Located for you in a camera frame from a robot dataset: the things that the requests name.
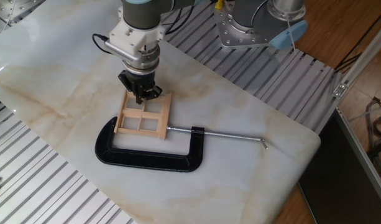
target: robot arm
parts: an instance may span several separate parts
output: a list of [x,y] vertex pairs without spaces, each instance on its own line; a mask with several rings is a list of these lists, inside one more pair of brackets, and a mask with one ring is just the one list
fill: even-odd
[[[287,30],[289,26],[300,25],[306,12],[304,1],[237,0],[234,8],[233,3],[227,4],[230,7],[224,16],[226,22],[218,24],[218,29],[224,30],[221,36],[223,47],[288,47],[291,44],[288,34],[291,32]],[[157,98],[162,92],[154,82],[160,55],[158,42],[165,37],[165,29],[160,22],[161,14],[198,2],[200,0],[122,0],[122,7],[118,9],[120,21],[110,32],[105,46],[110,53],[122,59],[126,69],[121,72],[119,79],[128,91],[134,93],[138,104]],[[306,21],[303,22],[302,26],[293,26],[297,29],[294,29],[294,40],[306,30]],[[230,35],[239,41],[226,40]]]
[[162,92],[154,82],[160,55],[158,42],[165,37],[161,14],[194,3],[194,0],[122,0],[123,6],[118,9],[120,21],[110,32],[105,46],[122,59],[126,69],[119,79],[134,93],[138,104]]

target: black panel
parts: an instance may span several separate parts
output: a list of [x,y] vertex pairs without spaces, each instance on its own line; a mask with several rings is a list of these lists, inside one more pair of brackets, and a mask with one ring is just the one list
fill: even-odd
[[340,122],[336,114],[322,130],[321,146],[300,179],[301,188],[318,224],[381,224],[381,198]]

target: black cable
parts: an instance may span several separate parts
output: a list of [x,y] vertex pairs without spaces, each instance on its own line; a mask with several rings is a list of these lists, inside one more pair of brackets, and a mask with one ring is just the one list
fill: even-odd
[[347,59],[346,61],[344,62],[341,62],[337,68],[335,69],[336,72],[339,72],[343,69],[345,69],[346,67],[350,66],[351,64],[355,63],[357,61],[357,59],[359,59],[361,53],[354,56],[354,57],[351,57],[350,59]]
[[381,136],[381,130],[378,129],[378,124],[379,122],[381,122],[381,117],[379,117],[378,119],[376,119],[374,121],[374,123],[372,124],[372,127],[373,127],[373,130],[374,130],[374,133]]
[[163,24],[163,26],[164,25],[172,25],[172,24],[175,25],[180,20],[180,17],[181,17],[181,14],[182,14],[182,10],[183,10],[183,8],[179,9],[178,15],[177,15],[177,17],[175,18],[175,20],[173,22],[171,22],[169,24]]
[[347,55],[341,60],[341,62],[336,66],[335,70],[341,66],[341,64],[345,61],[346,58],[350,56],[350,54],[356,49],[356,47],[363,41],[363,39],[367,36],[367,34],[372,30],[372,28],[378,23],[378,21],[381,19],[381,15],[378,16],[378,18],[371,24],[371,26],[364,32],[363,36],[360,38],[360,40],[353,46],[353,48],[347,53]]
[[190,18],[191,13],[193,12],[193,9],[194,9],[194,8],[195,8],[194,6],[192,6],[192,7],[190,8],[188,15],[187,15],[186,18],[182,21],[182,23],[179,24],[179,26],[178,26],[177,28],[175,28],[175,29],[173,29],[173,30],[168,30],[168,31],[165,33],[165,35],[172,34],[173,32],[175,32],[175,31],[177,31],[178,29],[180,29],[180,28],[186,23],[186,21]]
[[[372,99],[372,101],[367,105],[366,112],[371,111],[371,107],[378,104],[381,107],[381,102],[378,98]],[[369,131],[369,141],[370,141],[370,151],[369,157],[374,163],[375,167],[381,172],[381,158],[379,153],[381,152],[381,138],[374,142],[374,134],[381,137],[381,130],[378,129],[378,124],[381,122],[381,117],[376,119],[373,123],[371,122],[370,114],[367,114],[367,129]]]
[[92,34],[92,40],[93,40],[94,44],[98,47],[98,49],[103,51],[104,53],[112,54],[112,53],[108,52],[107,50],[102,49],[99,46],[99,44],[96,42],[95,37],[99,37],[99,39],[101,39],[103,42],[106,42],[107,40],[109,40],[109,37],[106,37],[106,36],[101,35],[101,34]]
[[171,32],[172,27],[180,20],[181,15],[182,15],[182,10],[183,8],[179,9],[177,18],[171,23],[170,27],[168,27],[167,31],[165,31],[165,35],[168,34],[168,32]]

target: metal frame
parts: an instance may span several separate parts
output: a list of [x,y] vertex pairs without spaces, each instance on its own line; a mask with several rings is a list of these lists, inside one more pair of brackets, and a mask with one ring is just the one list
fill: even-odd
[[381,49],[381,30],[374,37],[369,46],[356,60],[356,63],[352,66],[349,72],[342,78],[341,82],[335,88],[333,97],[342,98],[345,95],[346,90],[350,87],[353,81],[360,75],[363,69],[370,63],[374,56]]

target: black clamp frame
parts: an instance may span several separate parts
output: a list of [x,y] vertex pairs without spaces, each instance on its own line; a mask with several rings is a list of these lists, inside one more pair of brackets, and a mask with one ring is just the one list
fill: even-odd
[[191,172],[203,160],[204,128],[191,127],[189,154],[176,155],[112,147],[117,117],[107,122],[95,144],[96,157],[105,164],[144,169]]

